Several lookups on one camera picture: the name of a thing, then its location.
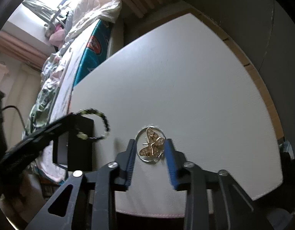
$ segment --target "silver screw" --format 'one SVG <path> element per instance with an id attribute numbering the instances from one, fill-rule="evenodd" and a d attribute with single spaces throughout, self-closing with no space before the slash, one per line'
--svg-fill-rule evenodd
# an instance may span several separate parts
<path id="1" fill-rule="evenodd" d="M 192 167 L 194 167 L 194 163 L 193 162 L 185 162 L 184 163 L 184 167 L 186 167 L 186 168 L 192 168 Z"/>
<path id="2" fill-rule="evenodd" d="M 226 170 L 219 170 L 218 174 L 220 176 L 227 176 L 228 175 L 228 172 Z"/>
<path id="3" fill-rule="evenodd" d="M 110 163 L 108 163 L 107 165 L 108 165 L 108 167 L 110 167 L 110 168 L 118 167 L 118 163 L 116 163 L 116 162 L 110 162 Z"/>
<path id="4" fill-rule="evenodd" d="M 75 176 L 75 177 L 80 177 L 82 175 L 83 175 L 83 172 L 81 170 L 75 170 L 73 172 L 73 176 Z"/>

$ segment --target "gold butterfly pendant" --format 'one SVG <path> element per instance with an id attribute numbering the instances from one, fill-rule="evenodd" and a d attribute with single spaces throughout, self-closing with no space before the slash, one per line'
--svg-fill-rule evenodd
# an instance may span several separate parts
<path id="1" fill-rule="evenodd" d="M 147 137 L 145 139 L 147 142 L 143 145 L 147 144 L 147 147 L 141 149 L 139 155 L 159 158 L 163 153 L 164 138 L 159 137 L 159 135 L 150 127 L 147 128 L 146 133 Z"/>

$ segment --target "wire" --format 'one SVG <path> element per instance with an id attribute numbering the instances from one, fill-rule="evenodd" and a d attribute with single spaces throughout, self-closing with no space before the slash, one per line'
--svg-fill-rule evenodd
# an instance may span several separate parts
<path id="1" fill-rule="evenodd" d="M 5 109 L 9 109 L 9 108 L 14 108 L 14 109 L 17 111 L 17 113 L 19 114 L 19 117 L 20 117 L 20 119 L 21 119 L 22 126 L 23 126 L 24 131 L 25 131 L 25 134 L 26 134 L 26 136 L 27 136 L 27 135 L 28 135 L 28 132 L 27 132 L 27 130 L 26 130 L 25 123 L 24 123 L 24 120 L 23 120 L 23 117 L 22 117 L 22 115 L 21 115 L 20 110 L 19 110 L 15 105 L 8 105 L 8 106 L 2 108 L 1 110 L 4 111 Z"/>

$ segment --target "gray wall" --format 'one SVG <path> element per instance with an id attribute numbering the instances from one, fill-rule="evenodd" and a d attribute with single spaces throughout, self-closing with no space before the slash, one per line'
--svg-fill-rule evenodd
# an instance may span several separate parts
<path id="1" fill-rule="evenodd" d="M 274 0 L 184 0 L 242 48 L 264 80 L 295 154 L 295 25 Z"/>

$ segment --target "white bedsheet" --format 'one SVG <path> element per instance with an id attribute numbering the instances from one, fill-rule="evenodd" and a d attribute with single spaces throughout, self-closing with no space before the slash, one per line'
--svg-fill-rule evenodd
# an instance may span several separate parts
<path id="1" fill-rule="evenodd" d="M 64 79 L 59 85 L 60 91 L 58 93 L 55 105 L 53 106 L 50 123 L 68 113 L 75 75 L 87 42 L 89 41 L 98 21 L 99 20 L 96 20 L 94 23 L 92 23 L 74 40 L 61 59 L 61 63 L 65 62 L 67 67 L 63 73 Z M 62 179 L 65 178 L 66 171 L 53 164 L 52 142 L 44 149 L 43 154 L 36 159 L 36 163 L 37 167 L 53 181 L 61 182 Z"/>

